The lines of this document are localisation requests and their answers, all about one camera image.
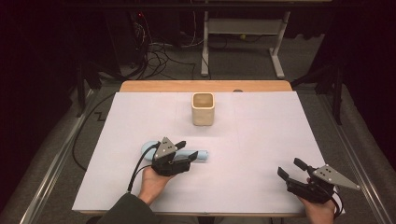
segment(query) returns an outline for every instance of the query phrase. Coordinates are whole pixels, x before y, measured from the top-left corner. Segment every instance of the white paper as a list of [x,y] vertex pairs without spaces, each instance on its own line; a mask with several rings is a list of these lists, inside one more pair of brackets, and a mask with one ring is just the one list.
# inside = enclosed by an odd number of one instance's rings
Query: white paper
[[[192,92],[117,93],[73,210],[106,211],[127,190],[147,141],[167,136],[185,149],[207,150],[151,206],[158,213],[301,214],[286,191],[278,166],[304,181],[293,164],[300,158],[322,166],[323,158],[296,92],[215,92],[215,121],[198,127],[191,119]],[[133,194],[140,190],[141,175]]]

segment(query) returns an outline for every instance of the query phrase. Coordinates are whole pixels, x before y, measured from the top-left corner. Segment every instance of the silver metal plate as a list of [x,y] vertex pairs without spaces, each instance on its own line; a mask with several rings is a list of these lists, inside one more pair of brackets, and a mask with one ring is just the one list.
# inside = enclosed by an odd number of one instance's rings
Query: silver metal plate
[[351,180],[338,173],[329,165],[318,168],[316,171],[314,171],[314,176],[326,181],[327,183],[337,186],[342,186],[349,189],[361,189],[361,186],[353,183]]
[[155,153],[155,159],[162,158],[176,151],[177,147],[167,137],[164,137]]

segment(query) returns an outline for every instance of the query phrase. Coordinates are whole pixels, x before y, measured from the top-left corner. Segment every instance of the human hand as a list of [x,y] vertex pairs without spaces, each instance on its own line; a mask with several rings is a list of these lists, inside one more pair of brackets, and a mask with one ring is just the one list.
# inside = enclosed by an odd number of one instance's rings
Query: human hand
[[311,203],[304,198],[297,198],[303,203],[310,224],[332,224],[335,209],[332,200],[326,203]]
[[158,175],[152,168],[147,167],[143,170],[142,175],[142,186],[138,198],[145,202],[147,205],[151,205],[154,200],[163,192],[166,184],[172,176]]

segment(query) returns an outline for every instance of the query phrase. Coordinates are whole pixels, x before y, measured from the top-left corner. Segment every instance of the light blue object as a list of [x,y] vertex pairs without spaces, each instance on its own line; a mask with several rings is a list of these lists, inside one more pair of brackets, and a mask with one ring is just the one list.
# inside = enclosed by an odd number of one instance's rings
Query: light blue object
[[[149,142],[145,143],[145,144],[142,146],[142,150],[141,150],[141,151],[142,151],[142,154],[143,154],[149,147],[151,147],[152,145],[155,145],[155,144],[157,144],[157,143],[158,143],[157,141],[149,141]],[[156,150],[156,148],[152,148],[152,149],[148,152],[148,154],[146,154],[145,159],[146,159],[147,161],[151,161],[151,160],[152,160],[152,157],[154,156],[155,150]],[[198,160],[198,161],[206,161],[206,159],[207,159],[207,151],[206,151],[206,150],[179,150],[179,151],[176,152],[175,158],[177,158],[177,157],[188,157],[188,156],[190,156],[192,153],[194,153],[195,151],[198,151],[198,156],[197,156],[197,160]]]

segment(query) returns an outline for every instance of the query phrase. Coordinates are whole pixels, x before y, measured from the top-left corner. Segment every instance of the sleeve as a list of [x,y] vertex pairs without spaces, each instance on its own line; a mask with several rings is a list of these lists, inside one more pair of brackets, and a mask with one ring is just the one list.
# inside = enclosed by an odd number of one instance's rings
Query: sleeve
[[158,224],[159,221],[143,201],[125,193],[97,222],[97,224]]

